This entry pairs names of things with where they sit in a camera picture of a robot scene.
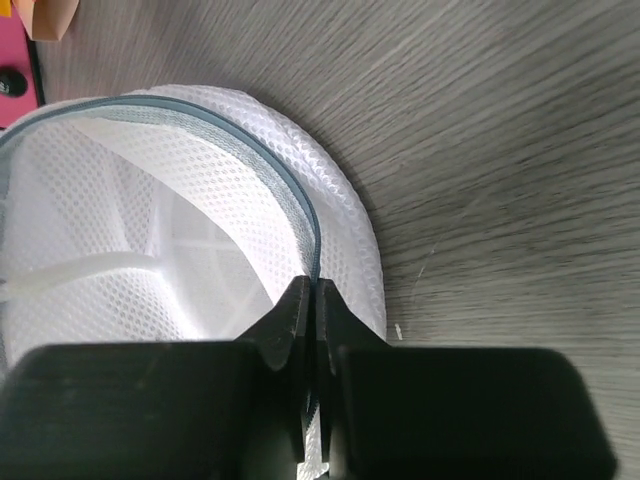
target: black knob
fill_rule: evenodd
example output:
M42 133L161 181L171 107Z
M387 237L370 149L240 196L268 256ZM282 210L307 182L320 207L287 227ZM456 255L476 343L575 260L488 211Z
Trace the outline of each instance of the black knob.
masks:
M0 67L0 95L21 97L28 88L26 77L15 68Z

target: white mesh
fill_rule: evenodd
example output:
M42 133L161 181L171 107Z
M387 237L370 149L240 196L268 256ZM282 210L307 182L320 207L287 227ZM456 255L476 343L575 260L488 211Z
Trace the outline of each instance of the white mesh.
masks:
M369 219L311 137L241 92L167 86L135 93L201 105L272 150L317 214L321 276L384 337ZM71 105L48 106L19 124ZM11 138L0 148L9 367L51 343L235 338L294 276L311 273L314 226L295 188L255 147L211 122L117 105L41 120ZM301 478L323 470L317 420Z

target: orange paper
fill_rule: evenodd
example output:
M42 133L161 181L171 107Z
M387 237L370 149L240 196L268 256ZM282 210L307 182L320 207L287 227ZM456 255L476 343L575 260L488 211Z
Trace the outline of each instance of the orange paper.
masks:
M11 0L0 0L0 17L11 16Z
M71 25L79 1L13 0L13 4L31 40L56 42Z

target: white drawstring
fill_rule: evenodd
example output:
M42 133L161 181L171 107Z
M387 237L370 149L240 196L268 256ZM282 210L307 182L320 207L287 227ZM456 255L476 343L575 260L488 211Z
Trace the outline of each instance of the white drawstring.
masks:
M157 272L160 270L160 261L149 255L133 252L89 255L5 279L5 283L0 285L0 303L124 268Z

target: gray wood grain surface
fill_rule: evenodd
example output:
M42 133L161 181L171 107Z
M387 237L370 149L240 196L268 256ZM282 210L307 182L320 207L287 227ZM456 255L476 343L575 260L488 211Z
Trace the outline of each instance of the gray wood grain surface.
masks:
M635 479L638 25L636 0L85 0L39 51L49 101L209 84L292 117L369 209L389 338L561 350Z

